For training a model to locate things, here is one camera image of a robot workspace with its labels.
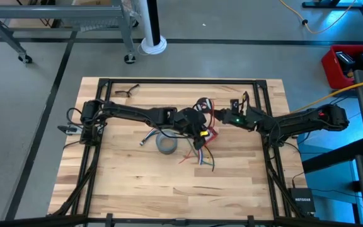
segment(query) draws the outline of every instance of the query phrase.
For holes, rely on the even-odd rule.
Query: robotic arm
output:
[[[246,109],[246,115],[243,111],[233,109],[215,110],[215,118],[223,124],[231,124],[248,131],[256,130],[267,136],[268,143],[278,146],[283,146],[284,141],[291,136],[321,129],[342,131],[349,125],[345,110],[330,104],[279,117],[271,117],[250,106]]]
[[[201,132],[206,130],[204,124],[207,120],[202,112],[192,108],[184,108],[178,112],[174,107],[142,109],[113,102],[104,103],[101,100],[84,103],[81,114],[84,125],[81,143],[93,145],[98,133],[97,125],[110,117],[143,122],[160,131],[177,131],[182,135],[180,138],[192,138],[195,149],[200,149],[205,144],[205,137],[201,136]]]
[[[284,141],[291,136],[321,129],[342,131],[349,124],[345,110],[336,105],[323,105],[298,113],[271,117],[251,107],[247,93],[245,95],[240,104],[239,100],[231,100],[231,108],[214,110],[214,117],[223,124],[231,124],[248,131],[256,130],[266,136],[269,144],[283,146]],[[200,149],[205,144],[206,134],[203,132],[206,132],[207,128],[204,125],[206,119],[203,111],[193,108],[177,111],[174,107],[142,109],[101,100],[84,103],[81,114],[81,122],[84,125],[81,143],[93,145],[96,142],[98,126],[110,117],[144,122],[160,131],[177,131],[183,135],[180,138],[192,138],[195,149]]]

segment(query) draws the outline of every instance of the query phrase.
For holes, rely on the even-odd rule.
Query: concrete floor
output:
[[[342,13],[301,9],[300,0],[286,2],[299,10],[314,30],[324,28]],[[278,0],[158,0],[158,9],[161,33],[166,38],[363,41],[363,17],[359,10],[350,11],[331,30],[311,35]],[[15,33],[16,37],[69,35],[68,32]],[[142,28],[136,28],[133,36],[143,37]],[[78,37],[120,36],[118,32],[88,32],[79,33]],[[0,43],[0,219],[6,214],[66,44],[23,43],[23,46],[34,64],[22,65],[16,53]],[[66,123],[66,110],[74,105],[82,77],[281,78],[289,107],[294,110],[329,94],[320,62],[328,49],[327,46],[169,44],[163,54],[139,55],[135,64],[126,65],[122,60],[125,55],[122,44],[74,44],[16,218],[40,217],[47,212],[66,138],[57,125]],[[345,105],[356,119],[357,102],[347,101]],[[359,135],[362,130],[361,124],[348,134]],[[322,137],[312,137],[309,141],[320,146],[317,138]],[[333,149],[328,141],[321,146]],[[322,208],[327,206],[324,202],[320,204]]]

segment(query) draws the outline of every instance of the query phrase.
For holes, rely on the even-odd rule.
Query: wooden tabletop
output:
[[[76,101],[78,109],[85,101],[95,99],[98,80],[83,78]],[[274,116],[288,114],[282,80],[268,79],[267,84]],[[114,94],[115,90],[128,90],[134,85],[114,84],[111,101],[140,108],[171,106],[181,110],[201,97],[208,97],[214,100],[216,109],[221,109],[229,108],[230,99],[241,98],[247,91],[250,103],[255,105],[253,87],[247,84],[140,84],[131,98]],[[78,113],[73,121],[79,122]],[[209,144],[216,163],[211,172],[211,166],[200,166],[196,158],[178,164],[190,151],[185,139],[178,140],[173,154],[164,155],[157,150],[154,138],[139,145],[151,129],[145,124],[124,119],[107,122],[90,217],[104,218],[110,212],[116,218],[246,219],[253,215],[255,219],[274,219],[259,133],[216,121],[219,136]],[[66,143],[77,140],[79,136],[68,136]],[[295,140],[288,142],[296,145]],[[83,147],[75,144],[64,150],[49,213],[56,211],[75,188]],[[300,155],[290,146],[280,148],[280,154],[285,181],[290,187],[292,177],[303,172]],[[295,183],[305,187],[304,175],[296,177]],[[83,210],[85,192],[79,211]],[[283,215],[278,189],[277,198]]]

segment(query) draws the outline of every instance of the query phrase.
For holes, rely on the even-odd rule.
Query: yellow cable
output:
[[[296,112],[301,111],[301,110],[303,110],[305,108],[308,108],[310,106],[313,106],[314,104],[319,103],[319,102],[325,100],[326,98],[335,96],[335,95],[337,95],[337,94],[339,94],[339,93],[341,93],[343,91],[348,91],[348,90],[351,90],[352,88],[357,88],[357,87],[362,86],[362,85],[363,85],[363,82],[362,83],[358,83],[358,84],[354,84],[354,85],[351,85],[351,86],[348,86],[348,87],[343,88],[343,89],[338,90],[338,91],[335,91],[335,92],[329,94],[328,96],[324,96],[323,98],[320,98],[319,100],[317,100],[317,101],[315,101],[313,103],[310,103],[309,105],[306,105],[305,107],[299,108],[299,109],[297,109],[297,110],[295,110],[295,111],[293,111],[291,113],[296,113]]]
[[[314,32],[314,31],[312,31],[312,30],[310,30],[310,28],[309,28],[309,26],[308,26],[308,23],[305,23],[305,27],[308,29],[308,31],[310,32],[310,33],[312,33],[312,34],[319,34],[319,33],[322,33],[322,32],[325,32],[325,31],[327,31],[327,30],[329,30],[333,25],[335,25],[339,20],[341,20],[341,18],[345,15],[345,14],[347,14],[347,12],[351,9],[351,7],[355,4],[355,2],[356,2],[357,0],[354,0],[353,2],[352,2],[352,4],[345,10],[345,12],[343,13],[343,15],[341,15],[341,17],[339,17],[336,21],[334,21],[334,23],[332,23],[330,26],[328,26],[327,28],[325,28],[325,29],[323,29],[322,31],[318,31],[318,32]],[[280,2],[286,7],[286,8],[288,8],[288,9],[290,9],[292,12],[294,12],[295,14],[297,14],[298,15],[298,17],[300,17],[300,19],[302,19],[302,21],[304,21],[304,18],[303,18],[303,16],[300,14],[300,13],[298,13],[295,9],[292,9],[290,6],[288,6],[283,0],[280,0]]]

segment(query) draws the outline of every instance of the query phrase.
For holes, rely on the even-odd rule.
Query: red bin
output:
[[[354,84],[354,79],[346,77],[341,70],[340,63],[335,55],[338,51],[342,51],[357,60],[358,55],[363,53],[363,45],[332,45],[322,58],[321,63],[325,68],[328,84],[333,89],[342,89]]]

